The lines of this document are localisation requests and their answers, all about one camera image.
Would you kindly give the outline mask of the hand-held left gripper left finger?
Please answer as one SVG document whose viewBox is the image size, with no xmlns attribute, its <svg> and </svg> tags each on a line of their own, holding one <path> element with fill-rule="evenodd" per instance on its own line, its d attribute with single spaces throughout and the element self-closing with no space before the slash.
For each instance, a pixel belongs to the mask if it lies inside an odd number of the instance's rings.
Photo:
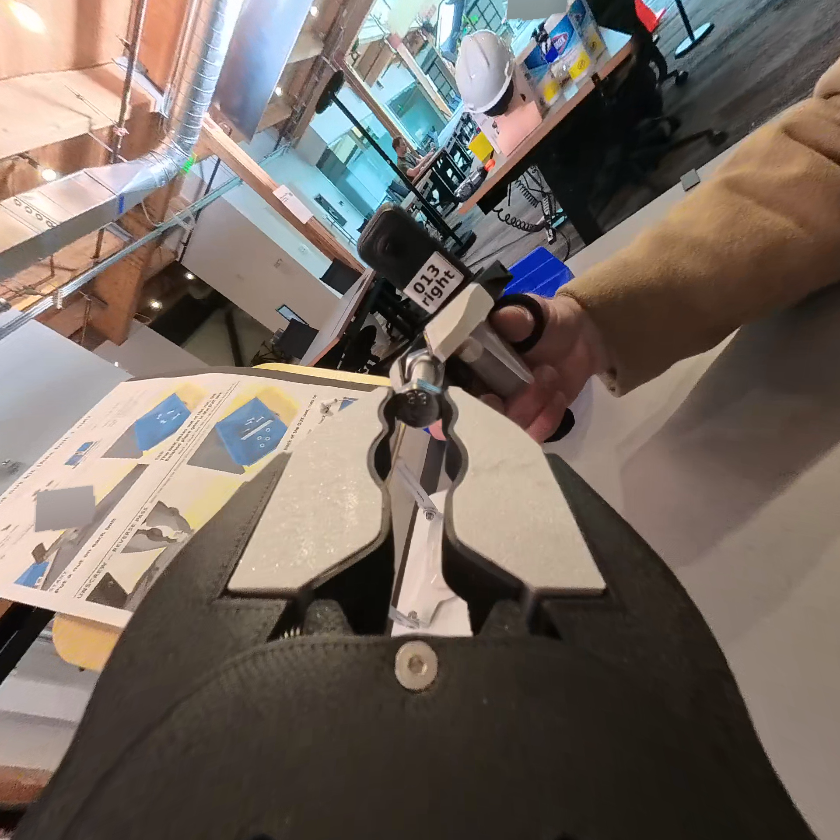
<svg viewBox="0 0 840 840">
<path fill-rule="evenodd" d="M 227 582 L 304 613 L 336 601 L 353 631 L 380 635 L 395 578 L 392 390 L 373 390 L 296 442 Z"/>
</svg>

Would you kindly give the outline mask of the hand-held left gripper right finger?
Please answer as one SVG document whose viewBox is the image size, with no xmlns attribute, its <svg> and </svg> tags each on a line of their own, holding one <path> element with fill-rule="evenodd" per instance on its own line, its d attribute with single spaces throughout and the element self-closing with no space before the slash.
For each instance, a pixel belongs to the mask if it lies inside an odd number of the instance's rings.
<svg viewBox="0 0 840 840">
<path fill-rule="evenodd" d="M 529 623 L 555 599 L 595 599 L 606 582 L 554 467 L 523 429 L 453 386 L 444 397 L 451 487 L 443 573 L 478 635 L 499 602 Z"/>
</svg>

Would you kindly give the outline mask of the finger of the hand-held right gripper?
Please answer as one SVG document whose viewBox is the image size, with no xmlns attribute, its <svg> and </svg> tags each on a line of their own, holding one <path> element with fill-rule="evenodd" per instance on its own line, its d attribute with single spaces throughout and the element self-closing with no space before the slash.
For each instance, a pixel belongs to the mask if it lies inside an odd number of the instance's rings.
<svg viewBox="0 0 840 840">
<path fill-rule="evenodd" d="M 446 361 L 467 342 L 487 320 L 494 299 L 478 284 L 469 284 L 427 323 L 423 336 L 429 353 Z"/>
</svg>

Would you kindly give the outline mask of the blue plastic bin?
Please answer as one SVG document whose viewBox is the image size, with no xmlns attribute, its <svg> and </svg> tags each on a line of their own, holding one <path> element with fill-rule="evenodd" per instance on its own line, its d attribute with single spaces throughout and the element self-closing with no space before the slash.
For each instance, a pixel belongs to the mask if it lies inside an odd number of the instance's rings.
<svg viewBox="0 0 840 840">
<path fill-rule="evenodd" d="M 509 267 L 511 280 L 503 294 L 531 294 L 540 298 L 553 298 L 559 289 L 574 278 L 564 262 L 540 246 Z"/>
</svg>

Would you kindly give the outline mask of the steel hex bolt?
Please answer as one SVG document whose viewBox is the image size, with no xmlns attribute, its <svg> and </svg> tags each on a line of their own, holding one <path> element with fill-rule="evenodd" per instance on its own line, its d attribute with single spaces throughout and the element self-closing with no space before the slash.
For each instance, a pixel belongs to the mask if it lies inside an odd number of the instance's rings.
<svg viewBox="0 0 840 840">
<path fill-rule="evenodd" d="M 438 393 L 408 392 L 394 394 L 395 416 L 410 427 L 431 427 L 442 414 L 443 385 L 440 376 Z"/>
</svg>

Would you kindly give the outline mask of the wooden office desk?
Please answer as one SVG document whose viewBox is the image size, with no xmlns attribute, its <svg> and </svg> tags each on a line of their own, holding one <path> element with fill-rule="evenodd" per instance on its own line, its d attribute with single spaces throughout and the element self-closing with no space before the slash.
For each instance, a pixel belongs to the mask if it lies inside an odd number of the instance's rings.
<svg viewBox="0 0 840 840">
<path fill-rule="evenodd" d="M 344 356 L 356 340 L 365 320 L 375 309 L 385 278 L 367 269 L 343 295 L 327 325 L 318 331 L 300 361 L 301 366 L 340 369 Z"/>
</svg>

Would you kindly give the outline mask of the person's right hand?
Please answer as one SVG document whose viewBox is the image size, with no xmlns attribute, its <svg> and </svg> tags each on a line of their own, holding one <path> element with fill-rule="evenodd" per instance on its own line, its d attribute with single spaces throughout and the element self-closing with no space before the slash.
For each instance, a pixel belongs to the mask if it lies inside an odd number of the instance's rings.
<svg viewBox="0 0 840 840">
<path fill-rule="evenodd" d="M 531 296 L 541 308 L 544 330 L 529 352 L 520 352 L 533 382 L 508 399 L 480 399 L 545 443 L 561 426 L 566 410 L 588 380 L 607 371 L 610 361 L 594 322 L 572 297 Z"/>
</svg>

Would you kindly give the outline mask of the white paper notice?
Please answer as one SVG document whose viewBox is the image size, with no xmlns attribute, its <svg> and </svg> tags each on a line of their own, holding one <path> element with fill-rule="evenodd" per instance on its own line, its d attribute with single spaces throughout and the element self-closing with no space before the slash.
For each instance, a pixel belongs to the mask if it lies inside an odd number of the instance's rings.
<svg viewBox="0 0 840 840">
<path fill-rule="evenodd" d="M 278 185 L 272 194 L 301 224 L 308 224 L 313 219 L 310 208 L 288 186 Z"/>
</svg>

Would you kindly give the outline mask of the pink mannequin bust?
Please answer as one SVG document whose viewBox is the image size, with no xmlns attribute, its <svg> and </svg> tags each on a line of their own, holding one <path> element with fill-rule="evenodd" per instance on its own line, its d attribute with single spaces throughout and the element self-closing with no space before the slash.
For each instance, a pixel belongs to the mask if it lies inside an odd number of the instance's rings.
<svg viewBox="0 0 840 840">
<path fill-rule="evenodd" d="M 542 110 L 522 75 L 514 76 L 511 95 L 504 111 L 489 117 L 489 120 L 491 134 L 502 154 L 513 152 L 541 125 Z"/>
</svg>

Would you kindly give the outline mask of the white hard hat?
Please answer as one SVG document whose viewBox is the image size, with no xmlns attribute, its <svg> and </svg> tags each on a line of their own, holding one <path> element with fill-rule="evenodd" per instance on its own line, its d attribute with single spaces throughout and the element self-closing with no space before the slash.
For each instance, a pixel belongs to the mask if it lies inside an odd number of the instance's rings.
<svg viewBox="0 0 840 840">
<path fill-rule="evenodd" d="M 458 93 L 473 114 L 498 117 L 514 92 L 516 59 L 497 34 L 482 29 L 463 37 L 455 63 Z"/>
</svg>

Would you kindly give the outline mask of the wooden table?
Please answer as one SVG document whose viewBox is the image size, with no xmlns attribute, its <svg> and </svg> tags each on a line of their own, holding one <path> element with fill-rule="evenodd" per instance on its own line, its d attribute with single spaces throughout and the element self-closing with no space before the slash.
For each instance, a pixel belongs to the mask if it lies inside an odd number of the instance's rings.
<svg viewBox="0 0 840 840">
<path fill-rule="evenodd" d="M 603 37 L 605 52 L 597 60 L 593 74 L 585 78 L 580 85 L 573 85 L 563 91 L 562 98 L 543 114 L 541 123 L 524 136 L 510 154 L 495 154 L 495 165 L 490 169 L 487 178 L 480 188 L 459 206 L 458 214 L 465 215 L 475 207 L 487 214 L 497 204 L 491 200 L 496 193 L 502 193 L 529 167 L 545 163 L 550 148 L 554 147 L 560 138 L 560 126 L 567 122 L 574 110 L 587 99 L 601 93 L 603 82 L 630 60 L 633 53 L 630 35 L 606 28 L 603 30 Z M 553 172 L 542 171 L 542 175 L 584 244 L 590 245 L 603 236 L 603 230 L 592 214 L 583 193 L 561 185 Z"/>
</svg>

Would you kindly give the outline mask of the black office chair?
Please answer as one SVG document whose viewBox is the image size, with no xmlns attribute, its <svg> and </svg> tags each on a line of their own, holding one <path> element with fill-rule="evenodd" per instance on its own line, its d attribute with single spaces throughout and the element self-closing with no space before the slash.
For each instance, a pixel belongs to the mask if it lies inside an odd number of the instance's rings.
<svg viewBox="0 0 840 840">
<path fill-rule="evenodd" d="M 661 91 L 665 81 L 679 87 L 688 74 L 669 70 L 654 37 L 637 24 L 629 41 L 628 69 L 617 70 L 597 86 L 597 138 L 610 161 L 635 175 L 652 172 L 670 152 L 697 141 L 719 148 L 728 133 L 704 129 L 680 135 L 680 120 L 665 111 Z"/>
</svg>

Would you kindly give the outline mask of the rectangular metal duct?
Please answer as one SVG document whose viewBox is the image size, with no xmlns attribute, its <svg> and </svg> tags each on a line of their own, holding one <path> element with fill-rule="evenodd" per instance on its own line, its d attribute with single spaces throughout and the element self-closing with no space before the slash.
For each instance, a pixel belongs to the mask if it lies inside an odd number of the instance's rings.
<svg viewBox="0 0 840 840">
<path fill-rule="evenodd" d="M 1 203 L 1 278 L 110 224 L 175 177 L 150 159 L 87 168 Z"/>
</svg>

